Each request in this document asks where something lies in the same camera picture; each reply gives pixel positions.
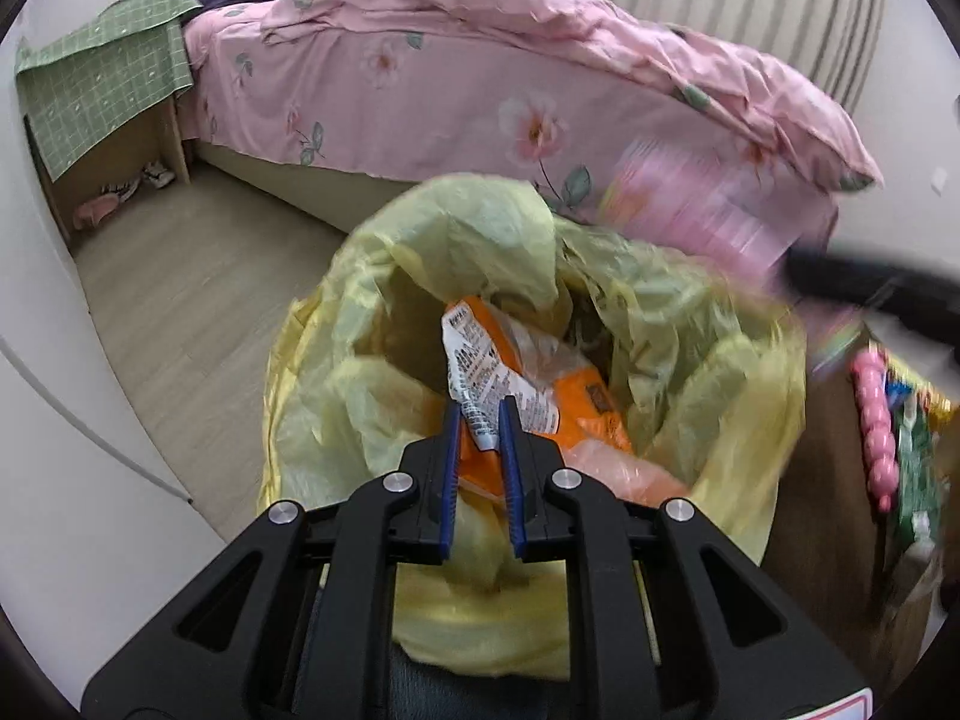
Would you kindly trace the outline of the pink floral bed duvet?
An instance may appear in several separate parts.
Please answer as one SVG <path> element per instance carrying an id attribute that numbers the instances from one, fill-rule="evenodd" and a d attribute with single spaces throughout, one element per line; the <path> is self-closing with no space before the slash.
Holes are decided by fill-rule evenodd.
<path id="1" fill-rule="evenodd" d="M 880 181 L 836 101 L 781 60 L 610 0 L 272 0 L 184 41 L 182 132 L 223 171 L 338 229 L 456 172 L 592 215 L 636 146 L 711 171 L 789 239 Z"/>

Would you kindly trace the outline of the green checkered cloth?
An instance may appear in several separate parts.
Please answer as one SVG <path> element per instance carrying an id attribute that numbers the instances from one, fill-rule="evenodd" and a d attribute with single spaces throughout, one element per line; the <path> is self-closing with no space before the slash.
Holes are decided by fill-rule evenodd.
<path id="1" fill-rule="evenodd" d="M 117 0 L 47 46 L 18 47 L 18 98 L 51 179 L 192 86 L 182 21 L 199 11 L 199 0 Z"/>

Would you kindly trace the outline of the yellow plastic trash bag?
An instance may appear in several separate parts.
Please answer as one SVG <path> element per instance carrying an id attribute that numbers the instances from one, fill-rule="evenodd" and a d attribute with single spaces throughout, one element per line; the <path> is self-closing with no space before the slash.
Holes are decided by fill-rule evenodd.
<path id="1" fill-rule="evenodd" d="M 443 319 L 468 302 L 563 447 L 669 473 L 752 559 L 805 421 L 805 335 L 786 307 L 675 250 L 563 220 L 530 185 L 454 174 L 345 239 L 288 310 L 263 392 L 262 504 L 335 504 L 434 436 Z"/>

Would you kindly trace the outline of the shoes under table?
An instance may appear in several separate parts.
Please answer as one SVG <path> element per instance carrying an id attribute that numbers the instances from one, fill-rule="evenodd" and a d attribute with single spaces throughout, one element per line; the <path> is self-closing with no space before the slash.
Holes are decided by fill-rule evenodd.
<path id="1" fill-rule="evenodd" d="M 142 187 L 155 190 L 167 187 L 176 180 L 176 174 L 163 161 L 151 161 L 142 171 L 127 181 L 107 184 L 93 199 L 80 203 L 73 211 L 71 221 L 76 231 L 88 231 L 98 227 L 114 215 L 128 200 L 132 200 Z"/>

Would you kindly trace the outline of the pink caterpillar toy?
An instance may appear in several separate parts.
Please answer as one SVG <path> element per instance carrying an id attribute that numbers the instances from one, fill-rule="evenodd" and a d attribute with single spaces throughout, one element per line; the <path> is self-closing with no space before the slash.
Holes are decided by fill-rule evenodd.
<path id="1" fill-rule="evenodd" d="M 881 514 L 889 514 L 900 486 L 892 413 L 887 401 L 887 361 L 877 346 L 859 349 L 851 362 L 859 411 L 867 491 Z"/>

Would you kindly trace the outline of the wooden bedside table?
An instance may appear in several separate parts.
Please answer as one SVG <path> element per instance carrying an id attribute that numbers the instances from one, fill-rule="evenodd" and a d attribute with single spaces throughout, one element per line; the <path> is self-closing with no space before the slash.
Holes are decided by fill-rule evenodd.
<path id="1" fill-rule="evenodd" d="M 189 160 L 184 153 L 174 98 L 151 106 L 107 135 L 59 179 L 50 177 L 31 125 L 28 121 L 23 124 L 47 208 L 70 252 L 83 237 L 83 232 L 73 226 L 73 213 L 86 200 L 98 197 L 99 188 L 132 179 L 151 161 L 161 161 L 169 167 L 181 184 L 190 182 Z"/>

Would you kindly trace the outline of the orange snack wrapper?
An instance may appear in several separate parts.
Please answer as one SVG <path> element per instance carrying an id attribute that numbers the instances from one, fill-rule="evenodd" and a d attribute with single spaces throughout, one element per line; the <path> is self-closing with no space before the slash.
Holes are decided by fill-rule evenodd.
<path id="1" fill-rule="evenodd" d="M 459 445 L 459 484 L 488 499 L 505 495 L 498 457 L 498 410 L 512 395 L 524 431 L 573 449 L 587 439 L 628 452 L 631 442 L 612 395 L 578 349 L 527 327 L 478 298 L 441 317 L 449 395 L 467 432 Z"/>

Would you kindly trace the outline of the pink snack wrapper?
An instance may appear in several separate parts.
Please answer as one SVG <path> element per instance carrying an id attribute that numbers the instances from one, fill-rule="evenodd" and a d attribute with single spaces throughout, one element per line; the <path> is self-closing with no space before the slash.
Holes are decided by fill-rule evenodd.
<path id="1" fill-rule="evenodd" d="M 825 244 L 836 221 L 830 193 L 776 156 L 737 156 L 638 142 L 597 208 L 597 223 L 635 241 L 677 249 L 752 288 L 768 288 L 796 242 Z"/>

